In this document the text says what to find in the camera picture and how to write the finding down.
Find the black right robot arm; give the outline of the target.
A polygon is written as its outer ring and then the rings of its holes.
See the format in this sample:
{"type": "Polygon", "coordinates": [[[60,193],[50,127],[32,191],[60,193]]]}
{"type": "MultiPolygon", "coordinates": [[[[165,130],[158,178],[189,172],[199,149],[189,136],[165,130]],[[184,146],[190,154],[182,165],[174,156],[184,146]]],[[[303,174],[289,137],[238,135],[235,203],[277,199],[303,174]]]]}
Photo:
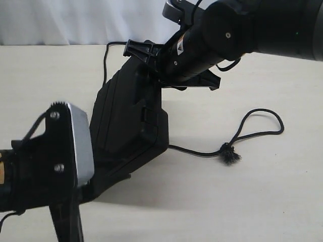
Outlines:
{"type": "Polygon", "coordinates": [[[322,0],[215,1],[205,9],[166,1],[163,16],[180,25],[165,44],[129,40],[124,50],[163,87],[217,89],[211,67],[234,67],[253,52],[322,61],[322,0]]]}

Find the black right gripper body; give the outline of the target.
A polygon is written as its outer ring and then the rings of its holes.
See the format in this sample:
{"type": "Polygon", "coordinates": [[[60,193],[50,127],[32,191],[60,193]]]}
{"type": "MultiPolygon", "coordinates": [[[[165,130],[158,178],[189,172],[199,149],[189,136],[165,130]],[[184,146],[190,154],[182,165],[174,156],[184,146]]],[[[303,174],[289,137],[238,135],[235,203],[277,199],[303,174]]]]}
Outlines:
{"type": "Polygon", "coordinates": [[[152,42],[148,67],[161,81],[185,86],[202,72],[201,50],[190,40],[176,40],[170,46],[152,42]]]}

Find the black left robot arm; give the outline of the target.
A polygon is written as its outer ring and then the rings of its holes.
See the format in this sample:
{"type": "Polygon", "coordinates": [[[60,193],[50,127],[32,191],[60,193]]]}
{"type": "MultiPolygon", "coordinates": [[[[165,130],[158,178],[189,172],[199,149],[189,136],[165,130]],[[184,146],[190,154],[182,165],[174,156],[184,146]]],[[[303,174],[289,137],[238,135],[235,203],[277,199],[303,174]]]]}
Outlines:
{"type": "Polygon", "coordinates": [[[1,211],[48,207],[58,241],[83,241],[82,187],[94,175],[90,140],[38,136],[1,151],[1,211]]]}

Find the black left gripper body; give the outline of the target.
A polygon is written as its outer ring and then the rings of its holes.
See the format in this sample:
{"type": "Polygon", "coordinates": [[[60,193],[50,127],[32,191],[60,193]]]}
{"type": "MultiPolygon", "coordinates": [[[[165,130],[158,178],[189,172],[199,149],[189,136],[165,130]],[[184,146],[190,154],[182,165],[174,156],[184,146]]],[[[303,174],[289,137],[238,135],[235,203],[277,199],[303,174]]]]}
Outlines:
{"type": "Polygon", "coordinates": [[[55,180],[37,176],[36,151],[34,138],[28,141],[13,140],[12,185],[10,192],[10,210],[23,211],[38,207],[59,204],[68,200],[78,189],[59,177],[55,180]]]}

